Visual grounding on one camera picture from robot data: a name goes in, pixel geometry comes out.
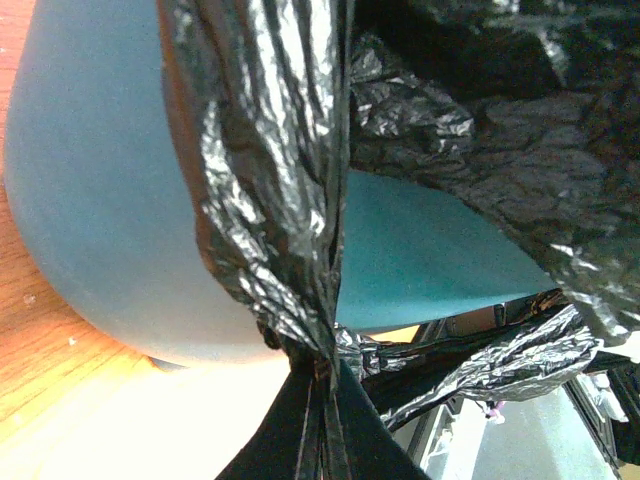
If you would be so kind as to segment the black plastic trash bag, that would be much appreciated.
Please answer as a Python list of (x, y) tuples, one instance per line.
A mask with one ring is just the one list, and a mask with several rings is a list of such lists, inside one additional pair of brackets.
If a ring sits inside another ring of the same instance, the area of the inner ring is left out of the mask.
[(568, 300), (568, 321), (366, 382), (396, 429), (457, 392), (512, 400), (639, 328), (639, 12), (161, 1), (165, 104), (205, 267), (294, 359), (332, 336), (350, 169), (454, 195)]

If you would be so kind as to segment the teal plastic trash bin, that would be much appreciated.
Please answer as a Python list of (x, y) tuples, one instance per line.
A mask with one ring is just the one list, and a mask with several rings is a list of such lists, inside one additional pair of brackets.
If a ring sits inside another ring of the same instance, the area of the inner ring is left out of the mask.
[[(36, 3), (11, 93), (4, 185), (39, 269), (99, 330), (178, 365), (275, 356), (197, 251), (153, 2)], [(552, 286), (455, 197), (349, 174), (340, 324), (382, 332)]]

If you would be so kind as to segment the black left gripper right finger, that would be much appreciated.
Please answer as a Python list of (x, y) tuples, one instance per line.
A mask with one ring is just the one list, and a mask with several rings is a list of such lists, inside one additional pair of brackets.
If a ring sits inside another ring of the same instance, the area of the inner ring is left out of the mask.
[(426, 479), (383, 425), (345, 362), (324, 362), (326, 479)]

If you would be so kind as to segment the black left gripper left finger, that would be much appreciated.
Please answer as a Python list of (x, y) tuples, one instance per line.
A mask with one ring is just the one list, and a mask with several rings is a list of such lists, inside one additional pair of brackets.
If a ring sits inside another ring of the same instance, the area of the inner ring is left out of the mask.
[(218, 474), (227, 480), (323, 477), (324, 381), (311, 363), (295, 366), (246, 445)]

